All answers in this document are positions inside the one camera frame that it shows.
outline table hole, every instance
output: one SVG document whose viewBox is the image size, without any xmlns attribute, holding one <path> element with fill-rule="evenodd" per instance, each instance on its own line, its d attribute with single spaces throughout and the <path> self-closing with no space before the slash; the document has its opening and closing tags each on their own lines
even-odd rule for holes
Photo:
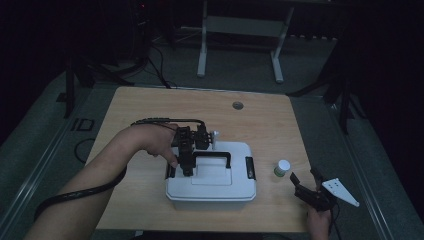
<svg viewBox="0 0 424 240">
<path fill-rule="evenodd" d="M 243 105 L 243 103 L 242 102 L 233 102 L 233 108 L 234 109 L 236 109 L 236 110 L 241 110 L 241 109 L 243 109 L 243 107 L 244 107 L 244 105 Z"/>
</svg>

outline black handle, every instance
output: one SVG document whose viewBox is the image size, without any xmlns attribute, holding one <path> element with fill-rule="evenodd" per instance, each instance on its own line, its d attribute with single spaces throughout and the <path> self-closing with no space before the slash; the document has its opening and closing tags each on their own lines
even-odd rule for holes
<svg viewBox="0 0 424 240">
<path fill-rule="evenodd" d="M 194 152 L 193 158 L 197 157 L 225 157 L 227 158 L 227 164 L 225 168 L 231 168 L 231 154 L 229 152 Z"/>
</svg>

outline person's arm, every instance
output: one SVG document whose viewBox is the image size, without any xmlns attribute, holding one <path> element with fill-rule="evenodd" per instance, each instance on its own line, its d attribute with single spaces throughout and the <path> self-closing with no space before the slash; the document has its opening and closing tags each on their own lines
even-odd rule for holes
<svg viewBox="0 0 424 240">
<path fill-rule="evenodd" d="M 157 125 L 134 125 L 120 131 L 59 194 L 111 182 L 139 150 L 146 150 L 155 156 L 161 155 L 176 167 L 177 159 L 171 150 L 175 135 L 172 129 Z M 50 206 L 38 217 L 25 239 L 90 239 L 112 191 L 113 189 L 110 189 L 93 196 Z"/>
<path fill-rule="evenodd" d="M 308 219 L 306 226 L 311 240 L 328 240 L 329 227 L 331 223 L 330 210 L 318 212 L 308 205 Z"/>
</svg>

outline small white bottle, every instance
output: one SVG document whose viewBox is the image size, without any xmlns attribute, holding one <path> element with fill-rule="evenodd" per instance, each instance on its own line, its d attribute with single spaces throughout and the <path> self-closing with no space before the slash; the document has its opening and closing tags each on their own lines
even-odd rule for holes
<svg viewBox="0 0 424 240">
<path fill-rule="evenodd" d="M 284 177 L 287 171 L 290 170 L 290 163 L 287 160 L 278 161 L 277 166 L 274 168 L 274 173 L 277 177 Z"/>
</svg>

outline white box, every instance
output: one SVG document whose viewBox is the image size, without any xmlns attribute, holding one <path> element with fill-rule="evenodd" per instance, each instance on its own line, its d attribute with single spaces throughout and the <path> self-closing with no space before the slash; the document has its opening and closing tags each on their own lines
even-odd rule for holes
<svg viewBox="0 0 424 240">
<path fill-rule="evenodd" d="M 256 196 L 256 177 L 250 147 L 242 142 L 217 141 L 215 150 L 226 157 L 198 156 L 193 176 L 186 177 L 178 166 L 166 179 L 166 196 L 177 210 L 239 210 Z"/>
</svg>

